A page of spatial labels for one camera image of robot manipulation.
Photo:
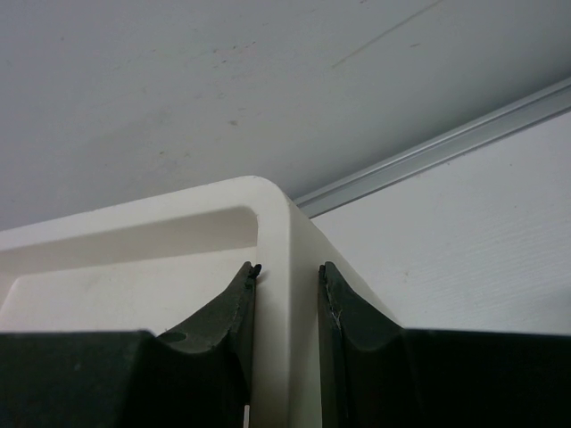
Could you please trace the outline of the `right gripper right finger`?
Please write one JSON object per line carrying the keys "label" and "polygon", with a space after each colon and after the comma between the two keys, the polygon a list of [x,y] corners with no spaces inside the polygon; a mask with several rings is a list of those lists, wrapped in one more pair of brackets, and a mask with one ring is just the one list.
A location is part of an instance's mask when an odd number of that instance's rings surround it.
{"label": "right gripper right finger", "polygon": [[326,427],[567,427],[566,335],[407,329],[319,269]]}

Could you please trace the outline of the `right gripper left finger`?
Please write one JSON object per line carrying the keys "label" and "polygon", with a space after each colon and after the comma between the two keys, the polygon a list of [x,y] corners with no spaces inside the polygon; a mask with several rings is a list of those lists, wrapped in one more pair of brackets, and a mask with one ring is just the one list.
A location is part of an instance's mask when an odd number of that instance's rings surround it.
{"label": "right gripper left finger", "polygon": [[155,335],[3,333],[4,427],[240,427],[252,396],[261,266]]}

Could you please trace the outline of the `white three-drawer organizer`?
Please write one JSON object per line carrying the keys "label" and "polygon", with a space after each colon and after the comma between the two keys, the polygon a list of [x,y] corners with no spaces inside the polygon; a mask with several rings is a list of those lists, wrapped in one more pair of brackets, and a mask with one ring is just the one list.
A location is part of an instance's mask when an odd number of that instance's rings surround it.
{"label": "white three-drawer organizer", "polygon": [[249,424],[319,427],[318,277],[328,261],[387,311],[280,188],[233,178],[3,231],[1,327],[163,333],[245,262],[258,264]]}

